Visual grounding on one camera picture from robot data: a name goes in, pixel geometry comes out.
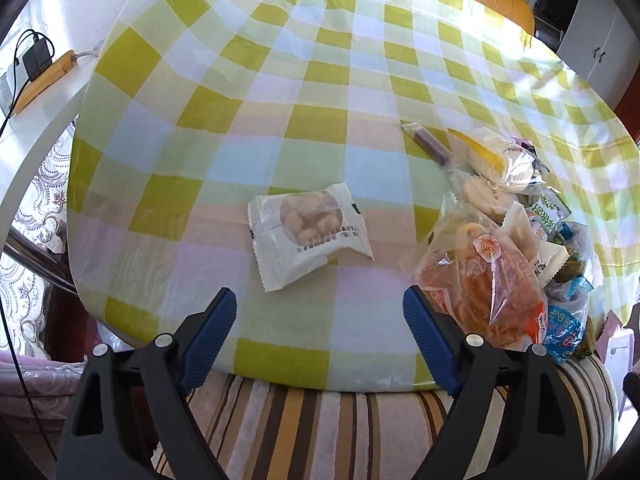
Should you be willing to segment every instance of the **striped cushion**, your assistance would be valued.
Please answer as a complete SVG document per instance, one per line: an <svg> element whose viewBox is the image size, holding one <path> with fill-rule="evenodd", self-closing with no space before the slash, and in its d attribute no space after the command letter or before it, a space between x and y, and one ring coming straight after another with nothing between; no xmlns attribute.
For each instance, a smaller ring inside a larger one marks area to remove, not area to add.
<svg viewBox="0 0 640 480"><path fill-rule="evenodd" d="M615 450L610 377L596 358L568 362L561 377L578 412L588 478ZM486 468L504 408L496 388L467 472ZM348 394L302 390L212 371L189 399L230 480L401 480L413 477L451 407L442 390ZM161 447L156 470L172 476Z"/></svg>

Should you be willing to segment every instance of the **silver screw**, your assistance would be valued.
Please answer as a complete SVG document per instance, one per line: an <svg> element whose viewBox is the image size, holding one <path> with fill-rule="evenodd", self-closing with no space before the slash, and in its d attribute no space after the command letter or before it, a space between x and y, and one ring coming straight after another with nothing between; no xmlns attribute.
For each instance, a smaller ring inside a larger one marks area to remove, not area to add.
<svg viewBox="0 0 640 480"><path fill-rule="evenodd" d="M544 346L542 346L541 344L531 345L531 351L535 355L539 355L540 357L546 355L546 348Z"/></svg>
<svg viewBox="0 0 640 480"><path fill-rule="evenodd" d="M160 334L156 337L156 346L158 348L164 348L165 346L169 346L174 341L174 338L171 337L171 334Z"/></svg>
<svg viewBox="0 0 640 480"><path fill-rule="evenodd" d="M105 355L109 351L109 347L104 343L100 343L99 345L94 346L94 355L96 357L101 357Z"/></svg>
<svg viewBox="0 0 640 480"><path fill-rule="evenodd" d="M466 343L469 346L482 346L482 343L484 343L484 339L482 339L481 335L469 334L468 336L466 336Z"/></svg>

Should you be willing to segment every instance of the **plastic tablecloth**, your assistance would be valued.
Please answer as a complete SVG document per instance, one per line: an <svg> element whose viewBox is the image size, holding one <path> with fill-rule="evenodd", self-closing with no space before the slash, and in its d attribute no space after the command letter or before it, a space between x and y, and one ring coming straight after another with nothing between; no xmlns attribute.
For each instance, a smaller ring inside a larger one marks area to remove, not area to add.
<svg viewBox="0 0 640 480"><path fill-rule="evenodd" d="M600 310L628 317L640 156L544 44L472 0L128 0L74 139L70 264L91 314L130 341L173 331L221 286L238 320L216 367L293 386L434 387L402 318L398 259L449 188L404 133L532 139L587 224ZM346 182L375 262L341 253L265 293L247 204Z"/></svg>

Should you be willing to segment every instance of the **blue gripper pad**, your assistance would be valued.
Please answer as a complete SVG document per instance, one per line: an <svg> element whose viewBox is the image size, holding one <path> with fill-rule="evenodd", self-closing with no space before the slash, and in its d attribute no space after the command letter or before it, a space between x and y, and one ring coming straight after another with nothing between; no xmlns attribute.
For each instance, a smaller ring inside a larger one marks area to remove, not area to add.
<svg viewBox="0 0 640 480"><path fill-rule="evenodd" d="M184 394L204 384L231 326L236 320L238 302L230 290L218 302L182 356L182 377L178 387Z"/></svg>
<svg viewBox="0 0 640 480"><path fill-rule="evenodd" d="M436 384L451 397L457 397L462 383L456 377L456 357L422 299L412 288L404 292L402 312Z"/></svg>

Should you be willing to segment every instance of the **television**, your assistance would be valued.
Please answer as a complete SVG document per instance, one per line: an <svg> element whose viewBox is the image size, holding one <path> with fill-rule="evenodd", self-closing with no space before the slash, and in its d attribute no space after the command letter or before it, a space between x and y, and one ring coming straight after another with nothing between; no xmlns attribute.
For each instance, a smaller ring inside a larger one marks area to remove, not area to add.
<svg viewBox="0 0 640 480"><path fill-rule="evenodd" d="M533 12L554 27L566 32L577 5L578 0L537 0Z"/></svg>

